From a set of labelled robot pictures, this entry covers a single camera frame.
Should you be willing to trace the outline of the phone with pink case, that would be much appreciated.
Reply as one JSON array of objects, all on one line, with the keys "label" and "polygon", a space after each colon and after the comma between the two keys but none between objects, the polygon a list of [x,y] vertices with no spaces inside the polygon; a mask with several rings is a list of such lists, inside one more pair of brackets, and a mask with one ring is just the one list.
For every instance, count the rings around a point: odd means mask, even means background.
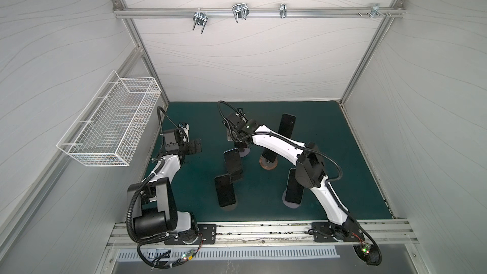
[{"label": "phone with pink case", "polygon": [[268,162],[275,162],[277,159],[277,153],[269,148],[265,148],[261,157]]}]

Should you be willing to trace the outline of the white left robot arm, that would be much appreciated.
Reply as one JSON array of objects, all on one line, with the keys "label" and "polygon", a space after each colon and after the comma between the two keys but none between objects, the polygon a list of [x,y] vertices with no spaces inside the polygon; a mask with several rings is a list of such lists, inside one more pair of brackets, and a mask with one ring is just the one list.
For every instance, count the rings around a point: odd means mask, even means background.
[{"label": "white left robot arm", "polygon": [[185,157],[201,151],[201,143],[190,140],[187,123],[163,132],[163,139],[164,146],[153,159],[153,170],[128,188],[128,235],[141,245],[170,238],[193,244],[199,237],[196,219],[192,213],[177,209],[171,184]]}]

